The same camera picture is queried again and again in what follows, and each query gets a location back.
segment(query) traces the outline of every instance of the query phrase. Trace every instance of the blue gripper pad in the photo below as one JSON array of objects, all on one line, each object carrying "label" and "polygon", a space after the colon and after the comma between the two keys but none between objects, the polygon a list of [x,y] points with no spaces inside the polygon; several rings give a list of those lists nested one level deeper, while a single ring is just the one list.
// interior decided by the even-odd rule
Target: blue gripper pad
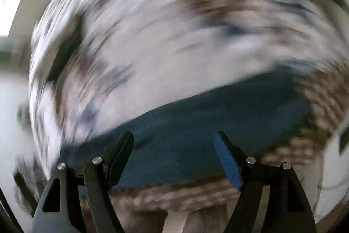
[{"label": "blue gripper pad", "polygon": [[230,152],[219,133],[214,135],[213,142],[216,153],[223,166],[224,172],[226,172],[229,182],[232,186],[241,191],[244,183],[242,181],[240,167],[234,159],[233,154]]}]

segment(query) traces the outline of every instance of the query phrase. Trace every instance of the dark teal fabric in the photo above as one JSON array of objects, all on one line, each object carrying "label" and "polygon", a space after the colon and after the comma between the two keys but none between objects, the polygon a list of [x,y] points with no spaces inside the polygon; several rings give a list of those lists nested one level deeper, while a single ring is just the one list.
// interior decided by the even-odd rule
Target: dark teal fabric
[{"label": "dark teal fabric", "polygon": [[290,69],[279,68],[166,104],[79,147],[64,145],[58,162],[82,165],[131,131],[135,146],[119,188],[182,184],[223,174],[212,140],[217,131],[247,155],[298,133],[311,109],[295,91],[293,77]]}]

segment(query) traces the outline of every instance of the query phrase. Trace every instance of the motion blurred fabric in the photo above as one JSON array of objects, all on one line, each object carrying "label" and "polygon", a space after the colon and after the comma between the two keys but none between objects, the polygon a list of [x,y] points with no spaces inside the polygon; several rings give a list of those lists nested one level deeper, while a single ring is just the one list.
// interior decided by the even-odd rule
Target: motion blurred fabric
[{"label": "motion blurred fabric", "polygon": [[344,0],[52,0],[32,37],[30,113],[46,177],[124,130],[135,149],[115,207],[188,210],[236,200],[212,135],[295,168],[348,111]]}]

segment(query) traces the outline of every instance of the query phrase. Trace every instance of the metal screw head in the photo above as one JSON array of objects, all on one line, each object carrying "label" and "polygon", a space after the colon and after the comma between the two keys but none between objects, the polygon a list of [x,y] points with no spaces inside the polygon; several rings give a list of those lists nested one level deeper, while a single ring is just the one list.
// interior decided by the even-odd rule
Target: metal screw head
[{"label": "metal screw head", "polygon": [[285,170],[289,170],[291,169],[291,164],[290,163],[282,163],[282,168],[284,168]]},{"label": "metal screw head", "polygon": [[102,162],[102,158],[100,158],[100,157],[95,157],[92,159],[93,164],[99,164],[101,162]]},{"label": "metal screw head", "polygon": [[65,163],[60,163],[60,164],[58,164],[57,169],[63,170],[65,168],[65,166],[66,166]]},{"label": "metal screw head", "polygon": [[247,157],[247,158],[246,158],[246,162],[247,162],[248,164],[254,164],[254,163],[256,163],[256,159],[253,158],[253,157]]}]

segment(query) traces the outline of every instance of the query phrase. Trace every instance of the blue fabric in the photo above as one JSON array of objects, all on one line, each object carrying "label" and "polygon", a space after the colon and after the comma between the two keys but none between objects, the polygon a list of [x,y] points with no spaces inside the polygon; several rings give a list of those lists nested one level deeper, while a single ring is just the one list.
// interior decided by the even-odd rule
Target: blue fabric
[{"label": "blue fabric", "polygon": [[226,177],[228,178],[230,184],[240,191],[244,185],[244,182],[242,181],[241,170],[237,161],[234,159],[233,154],[227,148],[218,133],[214,135],[213,143],[219,161],[221,162],[224,172],[226,173]]},{"label": "blue fabric", "polygon": [[293,78],[291,69],[281,67],[166,104],[79,147],[64,145],[58,163],[82,165],[131,131],[135,146],[118,188],[182,184],[224,174],[212,140],[217,131],[224,131],[248,156],[298,133],[311,108],[296,92]]}]

